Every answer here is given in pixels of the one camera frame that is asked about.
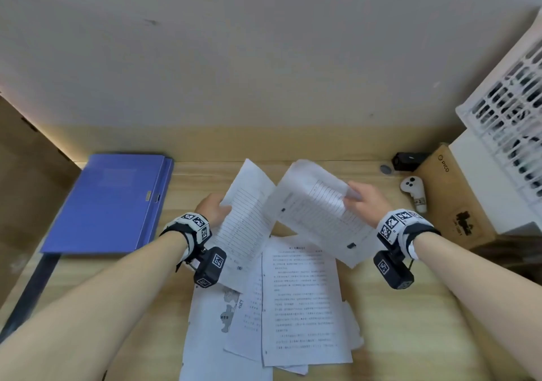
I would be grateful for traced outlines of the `person's right hand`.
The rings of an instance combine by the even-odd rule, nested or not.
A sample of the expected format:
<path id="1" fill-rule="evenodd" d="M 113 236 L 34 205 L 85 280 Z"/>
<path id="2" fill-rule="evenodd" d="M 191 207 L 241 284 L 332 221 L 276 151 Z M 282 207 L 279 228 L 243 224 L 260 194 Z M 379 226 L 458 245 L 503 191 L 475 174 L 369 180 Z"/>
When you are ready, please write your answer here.
<path id="1" fill-rule="evenodd" d="M 345 208 L 373 229 L 376 229 L 379 222 L 395 209 L 374 185 L 349 181 L 348 186 L 359 195 L 359 199 L 344 197 Z"/>

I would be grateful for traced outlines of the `white handheld controller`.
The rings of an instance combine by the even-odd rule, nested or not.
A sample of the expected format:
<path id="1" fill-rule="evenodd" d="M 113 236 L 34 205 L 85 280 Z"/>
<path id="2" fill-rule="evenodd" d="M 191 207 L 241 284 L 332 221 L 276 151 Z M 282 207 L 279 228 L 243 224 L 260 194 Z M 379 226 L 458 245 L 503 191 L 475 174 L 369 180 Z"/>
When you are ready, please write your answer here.
<path id="1" fill-rule="evenodd" d="M 427 213 L 427 198 L 425 194 L 424 184 L 420 177 L 410 176 L 403 179 L 400 184 L 400 189 L 403 193 L 407 193 L 411 196 L 414 202 L 415 209 L 418 213 Z"/>

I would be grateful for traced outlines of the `printed paper sheet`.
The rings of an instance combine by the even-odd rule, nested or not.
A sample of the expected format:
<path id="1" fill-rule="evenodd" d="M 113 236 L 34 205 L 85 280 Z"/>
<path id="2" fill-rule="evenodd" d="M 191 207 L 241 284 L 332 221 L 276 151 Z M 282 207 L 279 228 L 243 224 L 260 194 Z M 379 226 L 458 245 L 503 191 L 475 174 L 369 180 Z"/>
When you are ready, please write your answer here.
<path id="1" fill-rule="evenodd" d="M 349 186 L 318 164 L 300 159 L 268 197 L 264 212 L 349 268 L 384 250 L 376 230 L 344 206 Z"/>

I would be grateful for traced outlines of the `small black device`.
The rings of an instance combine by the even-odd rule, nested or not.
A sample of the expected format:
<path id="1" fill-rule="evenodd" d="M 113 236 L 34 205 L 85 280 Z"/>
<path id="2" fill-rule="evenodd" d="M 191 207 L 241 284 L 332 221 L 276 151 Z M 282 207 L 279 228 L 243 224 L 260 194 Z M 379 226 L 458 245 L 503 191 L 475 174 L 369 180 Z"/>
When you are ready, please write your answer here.
<path id="1" fill-rule="evenodd" d="M 391 159 L 391 164 L 395 171 L 414 172 L 428 157 L 430 153 L 397 152 Z"/>

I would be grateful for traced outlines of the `plain white paper sheet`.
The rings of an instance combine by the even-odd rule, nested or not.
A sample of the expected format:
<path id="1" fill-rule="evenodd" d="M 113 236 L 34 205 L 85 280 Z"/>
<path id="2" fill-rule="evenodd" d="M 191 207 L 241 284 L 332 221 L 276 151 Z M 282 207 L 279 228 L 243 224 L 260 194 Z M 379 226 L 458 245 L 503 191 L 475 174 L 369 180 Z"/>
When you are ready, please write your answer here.
<path id="1" fill-rule="evenodd" d="M 364 338 L 362 336 L 362 329 L 358 323 L 353 308 L 348 301 L 343 300 L 340 303 L 338 317 L 338 345 L 339 350 L 356 351 L 364 346 Z"/>

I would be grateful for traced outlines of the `text-filled paper sheet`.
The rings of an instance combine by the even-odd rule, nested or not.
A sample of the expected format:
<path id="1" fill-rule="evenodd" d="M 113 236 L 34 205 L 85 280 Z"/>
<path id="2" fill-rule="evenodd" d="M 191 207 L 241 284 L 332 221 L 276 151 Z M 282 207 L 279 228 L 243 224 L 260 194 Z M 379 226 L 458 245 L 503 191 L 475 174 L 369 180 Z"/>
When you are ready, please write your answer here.
<path id="1" fill-rule="evenodd" d="M 334 257 L 298 235 L 270 237 L 262 296 L 265 366 L 353 362 Z"/>

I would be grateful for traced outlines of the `white marker-tag wristband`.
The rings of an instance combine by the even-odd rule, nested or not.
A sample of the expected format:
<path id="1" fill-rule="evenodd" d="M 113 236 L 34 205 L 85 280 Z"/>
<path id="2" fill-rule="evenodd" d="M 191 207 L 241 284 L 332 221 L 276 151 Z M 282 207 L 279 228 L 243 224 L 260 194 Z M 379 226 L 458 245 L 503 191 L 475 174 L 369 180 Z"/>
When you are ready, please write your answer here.
<path id="1" fill-rule="evenodd" d="M 176 265 L 176 272 L 183 262 L 191 266 L 194 259 L 202 261 L 207 255 L 206 244 L 212 238 L 213 232 L 209 221 L 202 214 L 185 213 L 175 218 L 166 224 L 159 236 L 171 231 L 182 234 L 187 242 L 187 248 Z"/>
<path id="2" fill-rule="evenodd" d="M 386 250 L 400 253 L 413 260 L 418 260 L 414 250 L 414 239 L 422 233 L 441 235 L 428 220 L 420 214 L 407 210 L 397 209 L 388 212 L 378 223 L 377 238 Z"/>

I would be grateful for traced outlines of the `large plain cardboard box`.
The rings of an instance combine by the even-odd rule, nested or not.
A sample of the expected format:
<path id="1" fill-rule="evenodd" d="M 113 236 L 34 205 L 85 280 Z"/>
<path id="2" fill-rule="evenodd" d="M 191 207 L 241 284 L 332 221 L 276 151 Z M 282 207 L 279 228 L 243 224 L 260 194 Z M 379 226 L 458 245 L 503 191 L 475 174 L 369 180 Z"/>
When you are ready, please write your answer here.
<path id="1" fill-rule="evenodd" d="M 0 95 L 0 308 L 80 168 Z"/>

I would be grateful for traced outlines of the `person's left forearm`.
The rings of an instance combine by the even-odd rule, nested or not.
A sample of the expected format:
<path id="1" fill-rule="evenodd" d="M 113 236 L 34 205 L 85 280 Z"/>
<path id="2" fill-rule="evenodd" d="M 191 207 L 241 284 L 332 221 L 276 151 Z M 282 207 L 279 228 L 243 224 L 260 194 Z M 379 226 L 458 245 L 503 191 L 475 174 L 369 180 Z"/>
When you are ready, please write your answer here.
<path id="1" fill-rule="evenodd" d="M 0 381 L 99 381 L 193 247 L 166 232 L 51 302 L 0 344 Z"/>

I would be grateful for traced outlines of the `white box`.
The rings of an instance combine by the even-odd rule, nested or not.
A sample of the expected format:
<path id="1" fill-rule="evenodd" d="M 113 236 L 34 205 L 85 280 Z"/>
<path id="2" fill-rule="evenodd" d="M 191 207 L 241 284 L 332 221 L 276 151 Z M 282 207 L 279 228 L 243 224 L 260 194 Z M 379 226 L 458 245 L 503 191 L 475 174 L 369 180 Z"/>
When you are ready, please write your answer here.
<path id="1" fill-rule="evenodd" d="M 449 149 L 498 234 L 542 237 L 542 220 L 471 130 L 464 130 Z"/>

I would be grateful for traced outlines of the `black metal bar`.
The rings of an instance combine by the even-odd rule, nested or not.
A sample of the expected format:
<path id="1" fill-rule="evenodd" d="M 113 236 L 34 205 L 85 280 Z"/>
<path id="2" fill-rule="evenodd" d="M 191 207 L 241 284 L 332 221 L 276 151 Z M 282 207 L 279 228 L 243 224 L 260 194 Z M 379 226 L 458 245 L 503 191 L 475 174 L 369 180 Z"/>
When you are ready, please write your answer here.
<path id="1" fill-rule="evenodd" d="M 61 254 L 42 255 L 0 332 L 0 344 L 29 319 L 60 258 Z"/>

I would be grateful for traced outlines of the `paper sheet with sparse text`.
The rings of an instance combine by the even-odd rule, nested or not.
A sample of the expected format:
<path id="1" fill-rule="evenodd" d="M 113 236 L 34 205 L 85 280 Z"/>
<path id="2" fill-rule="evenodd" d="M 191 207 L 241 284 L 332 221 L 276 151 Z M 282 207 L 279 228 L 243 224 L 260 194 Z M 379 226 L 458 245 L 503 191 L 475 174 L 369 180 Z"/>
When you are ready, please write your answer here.
<path id="1" fill-rule="evenodd" d="M 240 294 L 224 349 L 262 364 L 262 256 L 254 264 L 246 292 Z"/>

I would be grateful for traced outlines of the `blue document folder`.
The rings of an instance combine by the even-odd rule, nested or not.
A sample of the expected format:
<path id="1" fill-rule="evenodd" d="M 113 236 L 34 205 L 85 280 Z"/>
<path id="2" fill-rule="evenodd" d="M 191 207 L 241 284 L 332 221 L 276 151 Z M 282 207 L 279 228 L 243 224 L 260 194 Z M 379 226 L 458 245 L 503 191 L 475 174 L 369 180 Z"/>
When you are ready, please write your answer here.
<path id="1" fill-rule="evenodd" d="M 173 167 L 159 154 L 93 154 L 40 252 L 128 254 L 153 241 Z"/>

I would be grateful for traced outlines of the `lined form paper sheet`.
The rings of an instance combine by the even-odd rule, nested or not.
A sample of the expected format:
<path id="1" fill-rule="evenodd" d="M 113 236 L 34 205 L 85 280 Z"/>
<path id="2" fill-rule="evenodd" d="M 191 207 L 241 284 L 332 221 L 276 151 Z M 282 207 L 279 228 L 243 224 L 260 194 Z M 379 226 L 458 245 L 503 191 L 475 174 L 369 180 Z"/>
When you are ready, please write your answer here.
<path id="1" fill-rule="evenodd" d="M 218 282 L 238 293 L 250 286 L 252 271 L 274 227 L 275 221 L 263 212 L 274 189 L 265 172 L 246 159 L 221 202 L 231 206 L 231 211 L 206 245 L 225 251 L 227 259 Z"/>

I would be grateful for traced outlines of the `person's left hand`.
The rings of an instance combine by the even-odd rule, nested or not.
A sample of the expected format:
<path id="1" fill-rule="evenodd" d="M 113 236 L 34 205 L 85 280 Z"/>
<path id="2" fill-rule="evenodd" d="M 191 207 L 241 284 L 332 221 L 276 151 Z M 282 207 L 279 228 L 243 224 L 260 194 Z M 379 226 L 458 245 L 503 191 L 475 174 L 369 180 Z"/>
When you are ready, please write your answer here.
<path id="1" fill-rule="evenodd" d="M 219 227 L 221 224 L 216 224 L 216 208 L 222 204 L 224 195 L 219 193 L 210 193 L 203 199 L 195 208 L 194 213 L 199 213 L 207 219 L 211 229 Z"/>

